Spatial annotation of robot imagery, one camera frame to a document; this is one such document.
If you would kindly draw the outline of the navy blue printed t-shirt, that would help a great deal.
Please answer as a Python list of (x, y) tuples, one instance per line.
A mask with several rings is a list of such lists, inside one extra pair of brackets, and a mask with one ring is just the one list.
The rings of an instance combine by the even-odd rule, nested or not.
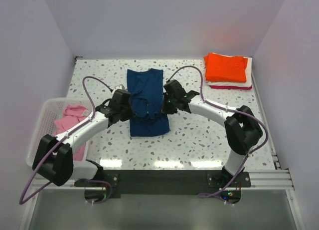
[(127, 70), (127, 87), (134, 118), (130, 120), (132, 137), (155, 137), (170, 131), (169, 120), (162, 113), (163, 70), (144, 72)]

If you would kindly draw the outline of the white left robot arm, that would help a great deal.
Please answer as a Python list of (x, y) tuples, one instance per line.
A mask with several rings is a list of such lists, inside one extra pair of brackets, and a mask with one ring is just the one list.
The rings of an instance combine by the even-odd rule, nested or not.
[(68, 180), (86, 181), (98, 186), (103, 181), (103, 168), (93, 161), (74, 161), (77, 150), (98, 133), (119, 121), (132, 119), (134, 114), (130, 106), (131, 94), (117, 89), (107, 104), (103, 103), (83, 121), (71, 129), (51, 136), (43, 136), (38, 144), (32, 169), (51, 183), (61, 186)]

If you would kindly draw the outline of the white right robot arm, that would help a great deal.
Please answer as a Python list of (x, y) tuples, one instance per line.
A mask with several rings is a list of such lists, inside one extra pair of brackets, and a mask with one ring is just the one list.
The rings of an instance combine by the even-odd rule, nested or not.
[(222, 181), (232, 187), (239, 182), (239, 173), (249, 151), (263, 136), (262, 129), (251, 109), (245, 105), (228, 108), (224, 105), (209, 103), (199, 92), (186, 92), (177, 80), (164, 86), (163, 112), (175, 114), (185, 111), (203, 116), (225, 128), (228, 145), (231, 149), (228, 160), (222, 169)]

